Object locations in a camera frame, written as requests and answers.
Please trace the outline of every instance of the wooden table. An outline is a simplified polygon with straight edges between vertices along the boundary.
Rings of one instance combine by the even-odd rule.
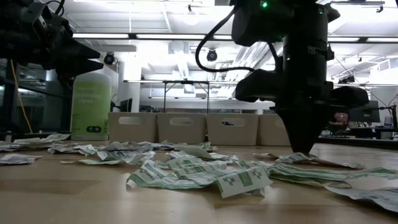
[[[254,152],[291,153],[287,147],[220,147],[218,151],[242,160],[253,160]],[[394,151],[317,144],[311,153],[368,168],[398,169],[398,153]],[[241,194],[226,199],[215,186],[199,190],[132,189],[126,186],[126,179],[139,166],[61,165],[60,160],[82,156],[46,151],[23,154],[44,157],[28,166],[0,167],[2,224],[398,223],[396,213],[323,188],[274,180],[266,198]],[[164,152],[155,159],[164,159]],[[396,180],[374,177],[349,183],[360,189],[398,186]]]

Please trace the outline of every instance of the security camera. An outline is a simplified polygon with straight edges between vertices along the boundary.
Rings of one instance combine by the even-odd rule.
[[[106,53],[104,57],[104,63],[107,65],[114,65],[118,62],[117,58],[114,57],[114,52]]]
[[[210,49],[207,53],[207,61],[214,62],[217,60],[217,52],[215,49]]]

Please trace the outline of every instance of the ceiling light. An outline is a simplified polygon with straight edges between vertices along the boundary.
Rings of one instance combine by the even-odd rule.
[[[137,34],[138,39],[168,39],[168,40],[202,40],[200,34]]]
[[[276,54],[277,54],[278,56],[280,56],[280,55],[283,53],[283,51],[284,51],[284,48],[281,47],[281,48],[278,49],[278,51],[276,52]]]
[[[367,42],[398,42],[398,38],[369,38]]]
[[[231,35],[214,35],[213,39],[215,40],[232,40]]]
[[[191,0],[73,0],[74,2],[95,2],[95,3],[134,3],[134,4],[178,4],[178,3],[189,3],[194,5],[201,5],[201,1]]]
[[[128,83],[163,83],[160,80],[125,80],[124,82]]]
[[[163,96],[150,96],[148,99],[164,99]],[[166,97],[166,99],[175,99],[175,97]]]
[[[328,37],[329,42],[357,42],[358,37]]]
[[[74,39],[128,39],[129,34],[73,34]]]

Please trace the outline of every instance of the black cable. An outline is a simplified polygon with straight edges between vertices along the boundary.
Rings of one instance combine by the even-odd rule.
[[[56,3],[59,4],[58,8],[55,10],[54,13],[56,13],[56,14],[59,15],[59,16],[63,16],[63,13],[65,12],[65,8],[63,7],[63,5],[65,4],[65,0],[61,0],[61,1],[51,0],[51,1],[46,2],[45,4],[48,5],[48,4],[50,4],[51,2],[56,2]]]
[[[248,70],[250,72],[254,72],[255,69],[253,68],[249,68],[249,67],[234,67],[234,68],[221,68],[221,69],[212,69],[212,68],[207,68],[205,66],[203,66],[200,63],[200,59],[199,59],[199,54],[200,54],[200,50],[201,48],[204,46],[204,44],[206,42],[208,42],[213,35],[224,25],[226,24],[226,22],[232,17],[232,15],[236,12],[237,10],[237,6],[235,6],[232,11],[223,19],[221,20],[216,26],[214,26],[214,28],[205,36],[205,38],[199,43],[198,47],[197,47],[197,51],[195,52],[195,60],[199,66],[200,69],[206,71],[206,72],[228,72],[228,71],[233,71],[233,70]]]
[[[276,53],[275,47],[273,46],[272,43],[267,42],[269,46],[269,50],[271,51],[272,57],[275,60],[275,69],[279,68],[279,60],[278,60],[278,54]]]
[[[394,99],[396,99],[398,97],[398,94],[396,96],[393,97],[393,99],[390,101],[390,103],[388,103],[388,107],[390,107],[391,103],[394,101]]]

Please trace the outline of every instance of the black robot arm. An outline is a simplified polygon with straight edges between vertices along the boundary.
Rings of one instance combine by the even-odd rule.
[[[103,64],[89,60],[99,58],[100,53],[74,40],[68,21],[52,13],[46,4],[2,0],[0,21],[0,58],[56,69],[64,79],[103,68]]]
[[[275,70],[255,70],[241,80],[235,97],[241,101],[275,102],[294,152],[308,154],[335,111],[369,102],[360,88],[333,88],[326,81],[326,62],[334,59],[328,45],[328,23],[340,14],[315,0],[234,0],[232,38],[251,46],[257,41],[284,42]]]

